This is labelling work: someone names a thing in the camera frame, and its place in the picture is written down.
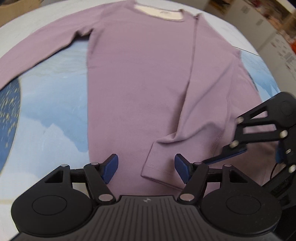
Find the purple long-sleeve shirt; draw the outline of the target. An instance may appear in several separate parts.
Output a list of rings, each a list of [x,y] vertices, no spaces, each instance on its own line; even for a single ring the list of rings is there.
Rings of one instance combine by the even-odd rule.
[[[116,195],[178,194],[174,156],[202,161],[261,103],[228,43],[203,15],[134,1],[60,18],[1,57],[1,199],[61,164],[116,153]]]

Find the white cabinet row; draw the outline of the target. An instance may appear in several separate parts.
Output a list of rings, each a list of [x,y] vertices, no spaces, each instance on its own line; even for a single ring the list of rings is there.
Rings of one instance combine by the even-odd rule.
[[[295,77],[295,53],[276,28],[247,1],[234,1],[224,20],[234,25],[260,54],[273,74]]]

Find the blue mountain table mat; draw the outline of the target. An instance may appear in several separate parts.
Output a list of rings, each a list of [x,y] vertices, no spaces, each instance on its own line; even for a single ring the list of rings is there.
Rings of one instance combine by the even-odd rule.
[[[147,159],[173,134],[186,97],[192,44],[143,41],[99,48],[102,72],[91,85],[88,41],[77,40],[1,91],[1,203],[62,163],[80,168],[112,153],[115,194],[176,194],[183,186],[173,156]]]

